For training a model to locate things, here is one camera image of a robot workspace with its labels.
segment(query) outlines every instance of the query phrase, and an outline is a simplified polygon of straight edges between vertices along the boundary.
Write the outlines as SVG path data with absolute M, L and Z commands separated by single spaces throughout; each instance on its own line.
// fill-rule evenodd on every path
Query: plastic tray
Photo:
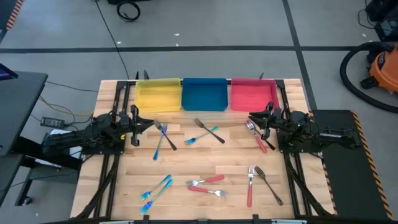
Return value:
M 225 78 L 184 78 L 182 107 L 187 111 L 224 111 L 228 106 Z
M 258 78 L 233 78 L 231 87 L 231 109 L 235 111 L 261 112 L 268 102 L 278 108 L 278 96 L 274 80 Z
M 135 103 L 140 113 L 179 111 L 181 80 L 179 78 L 138 80 Z

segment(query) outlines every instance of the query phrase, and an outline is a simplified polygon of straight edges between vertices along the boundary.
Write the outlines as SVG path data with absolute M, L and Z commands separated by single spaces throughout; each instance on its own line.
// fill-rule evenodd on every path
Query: yellow tray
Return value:
M 135 101 L 140 113 L 179 111 L 181 80 L 179 78 L 138 80 Z

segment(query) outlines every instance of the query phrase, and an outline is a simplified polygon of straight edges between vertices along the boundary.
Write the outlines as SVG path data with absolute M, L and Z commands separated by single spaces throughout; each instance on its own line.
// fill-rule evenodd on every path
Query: orange-striped edge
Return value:
M 374 165 L 372 154 L 369 150 L 368 143 L 366 142 L 365 136 L 363 134 L 361 123 L 359 122 L 359 119 L 358 119 L 358 115 L 356 114 L 355 111 L 351 111 L 351 112 L 353 114 L 353 117 L 354 117 L 354 120 L 356 123 L 356 127 L 358 129 L 358 133 L 361 138 L 361 142 L 362 142 L 363 148 L 365 150 L 366 156 L 368 157 L 369 166 L 373 172 L 374 181 L 379 189 L 380 197 L 381 197 L 381 200 L 383 201 L 384 208 L 386 209 L 387 216 L 389 219 L 392 220 L 393 217 L 392 217 L 391 209 L 390 209 L 390 206 L 388 206 L 386 194 L 384 193 L 383 187 L 381 185 L 379 174 L 377 174 L 376 166 Z
M 313 119 L 313 113 L 312 111 L 308 111 L 308 115 L 310 115 L 310 117 Z M 330 180 L 329 180 L 329 176 L 328 176 L 328 171 L 326 171 L 326 165 L 323 162 L 322 159 L 322 164 L 323 164 L 323 171 L 325 172 L 325 177 L 326 177 L 326 183 L 328 184 L 328 188 L 329 188 L 329 194 L 330 194 L 330 199 L 331 199 L 331 203 L 333 205 L 333 209 L 335 211 L 335 215 L 337 215 L 337 209 L 336 209 L 336 203 L 335 203 L 335 198 L 333 197 L 333 194 L 331 192 L 331 186 L 330 186 Z
M 13 27 L 15 21 L 17 20 L 18 13 L 21 10 L 23 2 L 24 2 L 24 0 L 18 0 L 16 2 L 15 6 L 14 6 L 14 10 L 12 10 L 12 13 L 11 13 L 10 18 L 8 19 L 8 22 L 6 25 L 7 30 L 10 30 Z

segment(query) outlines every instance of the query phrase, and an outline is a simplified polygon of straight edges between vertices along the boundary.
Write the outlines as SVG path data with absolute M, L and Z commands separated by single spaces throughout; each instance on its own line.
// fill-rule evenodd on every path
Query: cutlery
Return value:
M 143 214 L 145 214 L 146 212 L 148 212 L 148 210 L 151 208 L 152 204 L 155 202 L 155 200 L 157 199 L 157 197 L 159 197 L 159 195 L 160 195 L 161 193 L 163 193 L 163 191 L 166 190 L 167 187 L 170 187 L 170 185 L 172 185 L 172 183 L 173 183 L 173 180 L 169 180 L 169 181 L 167 182 L 167 184 L 163 187 L 163 189 L 162 189 L 159 193 L 157 193 L 157 195 L 156 195 L 150 202 L 147 202 L 147 203 L 139 210 L 139 213 L 140 213 L 141 215 L 143 215 Z
M 162 135 L 160 136 L 160 139 L 159 139 L 159 143 L 158 143 L 158 145 L 157 145 L 157 148 L 156 148 L 156 151 L 155 151 L 155 154 L 154 154 L 154 160 L 157 160 L 157 156 L 159 155 L 159 148 L 160 148 L 160 144 L 161 144 L 161 142 L 162 142 L 162 139 L 163 139 L 163 132 L 164 133 L 166 133 L 167 132 L 167 124 L 162 124 Z
M 224 179 L 224 175 L 218 175 L 216 177 L 210 177 L 204 180 L 190 180 L 188 182 L 186 182 L 187 186 L 196 186 L 199 183 L 204 183 L 204 182 L 212 182 L 212 181 L 217 181 L 217 180 L 223 180 Z
M 150 193 L 153 192 L 154 190 L 156 190 L 156 188 L 158 188 L 160 185 L 162 185 L 164 182 L 168 181 L 169 179 L 171 179 L 172 176 L 169 174 L 166 176 L 166 178 L 164 180 L 162 180 L 158 185 L 156 185 L 154 188 L 152 188 L 150 191 L 147 191 L 145 193 L 143 193 L 139 198 L 143 201 L 147 198 L 149 198 Z
M 210 131 L 217 131 L 217 130 L 218 130 L 218 127 L 215 126 L 215 127 L 212 128 Z M 184 143 L 185 143 L 185 144 L 193 144 L 196 140 L 198 140 L 199 138 L 202 138 L 203 136 L 205 136 L 205 135 L 207 135 L 207 134 L 209 134 L 209 132 L 207 132 L 207 133 L 205 133 L 205 134 L 202 134 L 202 135 L 199 135 L 199 136 L 196 137 L 196 138 L 188 139 L 188 140 L 186 140 Z
M 249 191 L 248 191 L 248 207 L 251 207 L 251 187 L 253 184 L 253 177 L 254 177 L 254 165 L 250 165 L 249 167 Z
M 260 138 L 259 138 L 259 136 L 261 136 L 261 133 L 256 129 L 256 127 L 255 127 L 255 125 L 253 124 L 253 122 L 251 122 L 251 120 L 247 120 L 246 121 L 246 125 L 248 126 L 248 128 L 250 129 L 250 130 L 252 130 L 252 132 L 254 133 L 254 136 L 256 137 L 256 139 L 258 139 L 257 140 L 257 142 L 259 142 L 259 145 L 260 145 L 260 147 L 261 147 L 261 145 L 263 145 L 262 144 L 262 142 L 261 142 L 261 140 L 260 140 Z M 272 149 L 272 150 L 275 150 L 275 146 L 273 146 L 268 140 L 265 140 L 266 141 L 266 143 L 268 144 L 268 146 Z
M 201 187 L 188 187 L 189 190 L 197 191 L 197 192 L 204 192 L 204 193 L 211 193 L 215 194 L 219 197 L 226 197 L 228 195 L 228 192 L 225 190 L 207 190 L 203 189 Z
M 194 119 L 194 122 L 195 122 L 195 124 L 197 124 L 197 126 L 199 126 L 199 128 L 204 128 L 204 129 L 206 129 L 210 134 L 212 134 L 215 138 L 217 138 L 217 140 L 219 140 L 219 142 L 221 142 L 221 143 L 223 143 L 223 144 L 225 143 L 224 139 L 218 137 L 215 133 L 212 133 L 209 129 L 207 129 L 207 128 L 205 127 L 205 125 L 204 125 L 198 118 L 195 118 L 195 119 Z
M 260 169 L 260 167 L 256 166 L 254 168 L 256 170 L 256 172 L 259 174 L 260 178 L 263 179 L 266 184 L 268 185 L 269 189 L 271 190 L 272 194 L 274 195 L 276 201 L 278 202 L 279 205 L 283 205 L 284 202 L 279 198 L 279 196 L 274 192 L 274 190 L 272 189 L 272 187 L 268 184 L 267 180 L 266 180 L 266 175 L 264 174 L 264 172 Z
M 166 139 L 168 140 L 170 146 L 172 147 L 173 150 L 177 150 L 177 147 L 175 147 L 175 145 L 171 142 L 171 140 L 169 139 L 169 137 L 167 137 L 166 132 L 162 129 L 162 125 L 155 120 L 154 121 L 156 128 L 162 132 L 162 134 L 166 137 Z

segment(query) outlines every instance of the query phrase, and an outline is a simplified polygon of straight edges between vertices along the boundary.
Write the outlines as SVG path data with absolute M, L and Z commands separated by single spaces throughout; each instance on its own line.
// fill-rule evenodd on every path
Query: blue tray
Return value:
M 228 106 L 225 78 L 184 78 L 182 107 L 187 111 L 224 111 Z

